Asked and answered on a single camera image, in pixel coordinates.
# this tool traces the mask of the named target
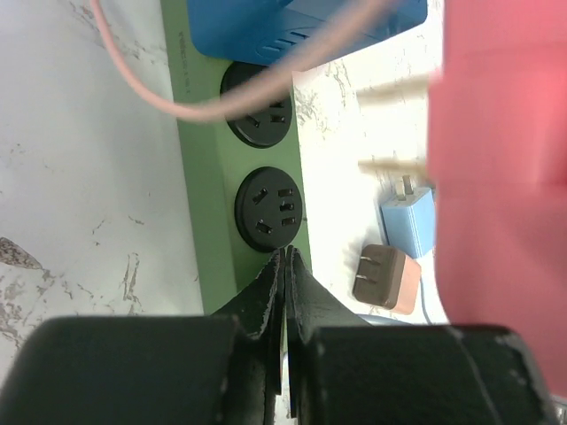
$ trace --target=blurry pink cable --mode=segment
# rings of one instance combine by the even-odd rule
[[[157,109],[187,121],[233,120],[261,110],[281,99],[290,89],[291,73],[306,71],[326,62],[347,47],[377,19],[388,12],[392,0],[351,0],[330,24],[276,66],[223,95],[201,104],[177,104],[147,89],[124,61],[106,21],[99,0],[90,0],[100,34],[114,64],[130,87]]]

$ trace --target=brown cube charger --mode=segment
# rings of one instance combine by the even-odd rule
[[[367,245],[362,250],[353,295],[362,303],[411,314],[421,273],[421,266],[406,253],[387,245]]]

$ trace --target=pink plug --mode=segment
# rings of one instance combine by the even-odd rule
[[[567,2],[449,1],[430,87],[436,270],[453,323],[501,324],[567,398]]]

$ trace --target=marble surface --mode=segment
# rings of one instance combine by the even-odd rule
[[[361,108],[356,91],[438,67],[442,7],[432,0],[419,28],[297,79],[314,274],[357,313],[380,313],[351,290],[361,247],[384,241],[377,205],[392,193],[388,176],[357,163],[421,158],[427,101]],[[171,97],[159,1],[105,9],[134,71]],[[175,120],[121,80],[87,0],[4,0],[0,51],[1,382],[50,317],[202,306]],[[404,319],[423,322],[420,311]],[[278,423],[292,422],[281,402]]]

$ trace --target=black outlet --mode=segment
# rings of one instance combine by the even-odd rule
[[[256,251],[272,252],[289,245],[298,234],[303,200],[286,172],[265,166],[248,174],[240,185],[234,214],[246,243]]]
[[[234,62],[222,77],[221,94],[247,82],[264,68],[265,66]],[[254,148],[269,148],[280,143],[290,131],[292,117],[291,96],[287,96],[263,111],[240,120],[228,121],[228,124],[235,136],[244,143]]]

